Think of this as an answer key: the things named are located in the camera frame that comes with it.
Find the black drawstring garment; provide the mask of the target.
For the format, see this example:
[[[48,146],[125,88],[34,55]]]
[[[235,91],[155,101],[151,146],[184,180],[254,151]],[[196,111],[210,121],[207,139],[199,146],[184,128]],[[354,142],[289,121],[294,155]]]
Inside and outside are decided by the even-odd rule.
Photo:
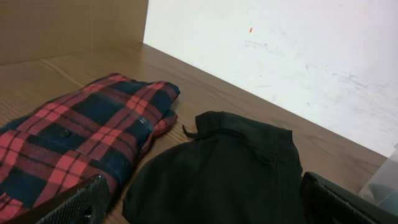
[[[288,129],[208,111],[189,142],[148,161],[123,201],[130,223],[304,223]]]

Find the brown cardboard panel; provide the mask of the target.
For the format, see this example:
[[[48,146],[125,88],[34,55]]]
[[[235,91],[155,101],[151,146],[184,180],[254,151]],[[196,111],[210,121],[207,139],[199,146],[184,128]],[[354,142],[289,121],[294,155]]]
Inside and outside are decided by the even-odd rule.
[[[148,0],[1,0],[1,63],[142,42]]]

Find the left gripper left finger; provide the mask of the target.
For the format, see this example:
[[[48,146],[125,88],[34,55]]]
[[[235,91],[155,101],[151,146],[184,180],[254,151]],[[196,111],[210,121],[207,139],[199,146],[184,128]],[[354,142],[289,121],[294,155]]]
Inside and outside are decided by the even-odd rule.
[[[108,206],[108,181],[103,175],[94,175],[9,224],[100,224]]]

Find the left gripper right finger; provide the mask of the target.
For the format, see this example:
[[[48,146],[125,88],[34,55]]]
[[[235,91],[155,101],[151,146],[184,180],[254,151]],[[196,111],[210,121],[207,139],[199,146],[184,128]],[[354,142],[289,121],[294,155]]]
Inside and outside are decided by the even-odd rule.
[[[397,215],[314,172],[304,173],[300,194],[309,224],[397,224]]]

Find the dark green cloth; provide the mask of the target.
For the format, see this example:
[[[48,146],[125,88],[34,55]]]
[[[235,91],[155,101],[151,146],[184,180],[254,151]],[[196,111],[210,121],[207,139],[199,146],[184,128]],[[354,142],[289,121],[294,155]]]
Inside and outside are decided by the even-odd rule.
[[[391,192],[391,189],[388,186],[376,184],[376,183],[370,183],[369,189],[373,195],[374,200],[376,200],[376,201],[383,200]]]

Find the red navy plaid shirt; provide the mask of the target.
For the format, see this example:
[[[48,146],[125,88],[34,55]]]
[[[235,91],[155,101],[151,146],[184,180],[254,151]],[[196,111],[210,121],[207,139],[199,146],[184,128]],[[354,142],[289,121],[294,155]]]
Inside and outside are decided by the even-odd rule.
[[[1,221],[103,175],[124,185],[154,138],[177,120],[178,86],[118,73],[52,99],[1,128]]]

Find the clear plastic storage bin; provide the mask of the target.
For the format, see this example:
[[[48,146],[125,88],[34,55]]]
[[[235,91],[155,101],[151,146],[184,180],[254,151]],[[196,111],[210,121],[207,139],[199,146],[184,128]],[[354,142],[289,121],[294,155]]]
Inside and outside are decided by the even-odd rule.
[[[397,215],[397,145],[395,151],[359,191],[359,196],[379,208]]]

